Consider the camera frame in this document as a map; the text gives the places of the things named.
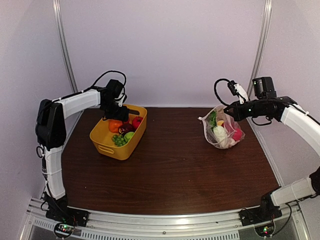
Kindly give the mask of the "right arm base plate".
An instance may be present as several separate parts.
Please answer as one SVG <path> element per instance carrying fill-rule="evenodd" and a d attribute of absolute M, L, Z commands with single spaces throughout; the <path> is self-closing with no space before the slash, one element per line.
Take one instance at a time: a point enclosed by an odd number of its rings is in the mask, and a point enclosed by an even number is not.
<path fill-rule="evenodd" d="M 239 219 L 242 226 L 256 225 L 264 222 L 271 222 L 276 218 L 280 218 L 283 214 L 278 208 L 267 212 L 260 207 L 242 208 L 239 211 Z"/>

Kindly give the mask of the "yellow plastic basket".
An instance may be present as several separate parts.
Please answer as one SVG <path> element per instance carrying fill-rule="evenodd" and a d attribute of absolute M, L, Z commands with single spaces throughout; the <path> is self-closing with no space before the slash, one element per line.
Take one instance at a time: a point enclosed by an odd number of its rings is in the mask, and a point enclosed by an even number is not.
<path fill-rule="evenodd" d="M 146 127 L 147 127 L 147 109 L 136 105 L 126 105 L 130 109 L 129 122 L 137 117 L 143 117 L 140 126 L 135 130 L 133 137 L 124 145 L 117 147 L 112 141 L 114 135 L 120 135 L 119 133 L 112 133 L 109 131 L 109 119 L 99 120 L 95 127 L 92 129 L 89 137 L 93 142 L 96 150 L 105 156 L 117 159 L 126 160 L 135 150 L 139 141 L 141 140 Z"/>

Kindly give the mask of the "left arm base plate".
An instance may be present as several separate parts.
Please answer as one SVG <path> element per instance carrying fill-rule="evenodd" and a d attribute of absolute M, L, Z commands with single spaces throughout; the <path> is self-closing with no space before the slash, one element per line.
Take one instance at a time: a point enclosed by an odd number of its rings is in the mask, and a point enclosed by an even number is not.
<path fill-rule="evenodd" d="M 45 216 L 48 219 L 70 226 L 86 227 L 89 219 L 89 212 L 72 207 L 67 207 L 65 210 L 61 210 L 57 206 L 49 206 Z"/>

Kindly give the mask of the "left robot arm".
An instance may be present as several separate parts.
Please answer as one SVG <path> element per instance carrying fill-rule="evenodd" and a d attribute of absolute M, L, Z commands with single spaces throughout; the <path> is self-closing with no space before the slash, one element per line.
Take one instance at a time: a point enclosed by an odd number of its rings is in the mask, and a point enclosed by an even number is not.
<path fill-rule="evenodd" d="M 40 102 L 35 134 L 42 158 L 45 191 L 54 203 L 51 210 L 53 215 L 61 222 L 72 218 L 71 209 L 58 203 L 66 196 L 62 176 L 62 151 L 67 139 L 66 119 L 86 109 L 99 107 L 103 111 L 103 119 L 126 122 L 130 110 L 124 106 L 125 100 L 125 85 L 111 79 L 105 87 L 93 85 L 68 96 Z"/>

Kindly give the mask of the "yellow plush burger bun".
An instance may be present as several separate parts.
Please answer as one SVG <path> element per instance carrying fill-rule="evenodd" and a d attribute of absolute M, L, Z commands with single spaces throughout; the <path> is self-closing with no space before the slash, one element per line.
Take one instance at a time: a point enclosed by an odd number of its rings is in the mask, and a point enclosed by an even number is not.
<path fill-rule="evenodd" d="M 219 120 L 219 121 L 217 122 L 217 125 L 223 127 L 223 126 L 224 126 L 224 121 L 223 121 L 223 120 Z"/>

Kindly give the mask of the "white plush daikon radish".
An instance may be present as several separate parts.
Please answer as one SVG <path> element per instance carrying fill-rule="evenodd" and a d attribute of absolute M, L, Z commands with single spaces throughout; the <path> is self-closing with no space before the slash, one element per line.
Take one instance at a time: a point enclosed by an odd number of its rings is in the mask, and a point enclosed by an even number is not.
<path fill-rule="evenodd" d="M 209 126 L 217 145 L 221 149 L 225 149 L 228 146 L 228 134 L 223 126 L 217 125 L 217 113 L 215 111 L 212 111 L 209 115 Z"/>

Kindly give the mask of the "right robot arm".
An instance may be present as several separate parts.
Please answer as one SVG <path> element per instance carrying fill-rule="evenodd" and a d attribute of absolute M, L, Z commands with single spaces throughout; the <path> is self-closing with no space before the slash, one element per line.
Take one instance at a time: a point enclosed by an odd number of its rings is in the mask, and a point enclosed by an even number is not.
<path fill-rule="evenodd" d="M 224 113 L 236 122 L 246 118 L 266 117 L 277 120 L 292 129 L 318 154 L 320 152 L 320 124 L 288 96 L 277 96 L 271 77 L 252 80 L 255 99 L 250 100 L 242 86 L 233 80 L 227 82 L 230 92 L 239 98 L 224 109 Z M 320 194 L 320 171 L 317 169 L 308 177 L 266 194 L 256 210 L 259 220 L 268 220 L 276 209 L 293 201 L 311 198 Z"/>

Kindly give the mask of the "clear zip top bag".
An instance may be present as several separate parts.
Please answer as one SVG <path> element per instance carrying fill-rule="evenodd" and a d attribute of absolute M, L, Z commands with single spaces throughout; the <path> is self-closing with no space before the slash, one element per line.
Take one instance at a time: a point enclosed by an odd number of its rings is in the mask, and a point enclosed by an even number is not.
<path fill-rule="evenodd" d="M 215 106 L 205 116 L 197 118 L 203 125 L 206 141 L 221 150 L 232 148 L 246 136 L 240 125 L 224 112 L 225 108 L 224 105 Z"/>

